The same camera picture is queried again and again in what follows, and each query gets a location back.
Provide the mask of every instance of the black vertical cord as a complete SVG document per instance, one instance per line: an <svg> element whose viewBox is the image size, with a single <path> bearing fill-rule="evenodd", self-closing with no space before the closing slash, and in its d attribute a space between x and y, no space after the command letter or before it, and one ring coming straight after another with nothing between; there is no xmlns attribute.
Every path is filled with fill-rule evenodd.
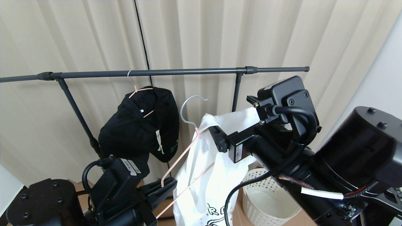
<svg viewBox="0 0 402 226"><path fill-rule="evenodd" d="M147 68L148 70L150 70L150 63L148 61L148 54L147 54L147 48L145 48L145 41L144 41L144 35L142 34L142 27L141 27L141 21L139 19L139 13L138 13L138 8L137 8L137 1L134 0L134 6L135 6L135 11L137 13L137 20L138 20L138 25L139 25L139 31L141 33L141 39L142 39L142 45L144 47L144 53L145 53L145 59L147 61ZM151 82L151 86L154 86L154 84L152 83L152 77L150 77L150 82Z"/></svg>

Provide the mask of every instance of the white wall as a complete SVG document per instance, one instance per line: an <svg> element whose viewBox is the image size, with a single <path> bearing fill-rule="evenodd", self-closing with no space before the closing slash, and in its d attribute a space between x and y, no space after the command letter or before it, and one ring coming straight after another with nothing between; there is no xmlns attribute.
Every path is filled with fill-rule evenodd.
<svg viewBox="0 0 402 226"><path fill-rule="evenodd" d="M402 13L360 87L325 137L326 141L357 106L374 107L402 119Z"/></svg>
<svg viewBox="0 0 402 226"><path fill-rule="evenodd" d="M0 165L0 216L22 187L22 183Z"/></svg>

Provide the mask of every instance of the white drawstring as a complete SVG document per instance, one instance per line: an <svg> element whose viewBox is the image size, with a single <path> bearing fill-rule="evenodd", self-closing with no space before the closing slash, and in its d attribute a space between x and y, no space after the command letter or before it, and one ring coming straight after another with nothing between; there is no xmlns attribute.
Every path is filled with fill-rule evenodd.
<svg viewBox="0 0 402 226"><path fill-rule="evenodd" d="M160 133L159 133L159 130L157 130L157 131L156 131L156 139L158 140L158 144L159 144L158 151L161 151L161 152L162 152L162 154L165 154L165 153L163 152L162 140L160 139Z"/></svg>

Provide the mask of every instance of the horizontal metal rod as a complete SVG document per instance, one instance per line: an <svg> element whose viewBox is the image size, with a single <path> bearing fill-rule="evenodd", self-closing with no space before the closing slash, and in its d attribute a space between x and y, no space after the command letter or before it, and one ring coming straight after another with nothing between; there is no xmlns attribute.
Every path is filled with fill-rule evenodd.
<svg viewBox="0 0 402 226"><path fill-rule="evenodd" d="M206 69L168 69L168 70L132 70L129 76L160 76L184 74L254 74L259 72L308 72L309 67L292 68L257 68L247 66L243 68L206 68ZM49 73L45 76L25 75L0 78L0 82L17 82L28 80L56 80L59 78L97 78L97 77L124 77L129 71L102 71L102 72L63 72Z"/></svg>

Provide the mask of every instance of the black cylindrical motor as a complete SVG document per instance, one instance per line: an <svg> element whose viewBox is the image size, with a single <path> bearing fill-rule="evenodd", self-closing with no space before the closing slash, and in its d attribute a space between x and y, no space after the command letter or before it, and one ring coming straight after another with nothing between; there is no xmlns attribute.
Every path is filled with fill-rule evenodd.
<svg viewBox="0 0 402 226"><path fill-rule="evenodd" d="M12 201L6 216L14 226L86 225L74 185L62 179L32 184Z"/></svg>
<svg viewBox="0 0 402 226"><path fill-rule="evenodd" d="M402 120L381 110L356 107L316 153L316 168L343 192L377 183L376 195L401 187Z"/></svg>

